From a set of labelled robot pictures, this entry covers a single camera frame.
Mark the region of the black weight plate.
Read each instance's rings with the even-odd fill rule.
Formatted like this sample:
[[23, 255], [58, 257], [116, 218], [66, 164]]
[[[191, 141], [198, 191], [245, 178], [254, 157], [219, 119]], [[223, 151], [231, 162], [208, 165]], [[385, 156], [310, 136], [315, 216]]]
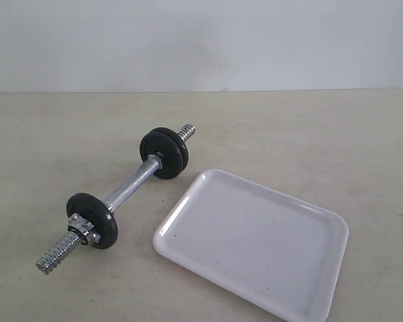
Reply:
[[72, 195], [67, 201], [66, 213], [68, 217], [77, 213], [93, 224], [95, 231], [100, 235], [99, 242], [93, 245], [94, 248], [105, 250], [117, 241], [118, 226], [113, 213], [95, 196], [88, 193]]
[[181, 144], [177, 143], [177, 134], [165, 127], [156, 128], [147, 133], [141, 140], [139, 152], [143, 162], [149, 155], [160, 158], [161, 169], [154, 172], [154, 175], [164, 180], [177, 177], [184, 166], [184, 154]]
[[188, 164], [188, 149], [184, 143], [184, 139], [177, 132], [166, 127], [157, 127], [156, 129], [153, 129], [152, 132], [161, 133], [162, 135], [167, 136], [178, 146], [178, 151], [180, 152], [182, 161], [179, 163], [180, 170], [178, 172], [175, 172], [172, 169], [172, 178], [178, 176]]

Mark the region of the chrome star collar nut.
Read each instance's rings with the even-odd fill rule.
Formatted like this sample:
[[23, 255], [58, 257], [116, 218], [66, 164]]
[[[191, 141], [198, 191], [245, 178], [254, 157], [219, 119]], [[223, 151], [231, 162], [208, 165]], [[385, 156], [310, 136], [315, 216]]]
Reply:
[[97, 244], [101, 238], [94, 225], [78, 213], [73, 213], [68, 218], [68, 229], [79, 236], [84, 246]]

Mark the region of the chrome threaded dumbbell bar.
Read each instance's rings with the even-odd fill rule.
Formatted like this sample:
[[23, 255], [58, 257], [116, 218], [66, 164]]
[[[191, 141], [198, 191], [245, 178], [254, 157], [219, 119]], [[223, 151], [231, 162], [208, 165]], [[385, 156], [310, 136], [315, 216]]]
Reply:
[[[177, 132], [186, 144], [187, 140], [195, 134], [195, 125], [189, 123], [183, 125]], [[149, 155], [148, 159], [138, 167], [138, 169], [125, 179], [112, 193], [105, 199], [101, 200], [113, 213], [115, 212], [130, 196], [143, 185], [150, 177], [155, 176], [154, 172], [161, 169], [160, 158], [155, 155]], [[36, 262], [37, 269], [45, 275], [51, 273], [59, 264], [78, 246], [81, 244], [79, 236], [68, 229], [66, 234], [49, 250], [43, 254]]]

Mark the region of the white rectangular plastic tray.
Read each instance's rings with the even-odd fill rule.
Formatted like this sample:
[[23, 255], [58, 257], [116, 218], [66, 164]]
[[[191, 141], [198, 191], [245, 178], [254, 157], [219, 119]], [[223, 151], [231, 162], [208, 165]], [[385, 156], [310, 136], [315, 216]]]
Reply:
[[337, 213], [210, 168], [158, 226], [153, 245], [285, 321], [326, 321], [348, 237]]

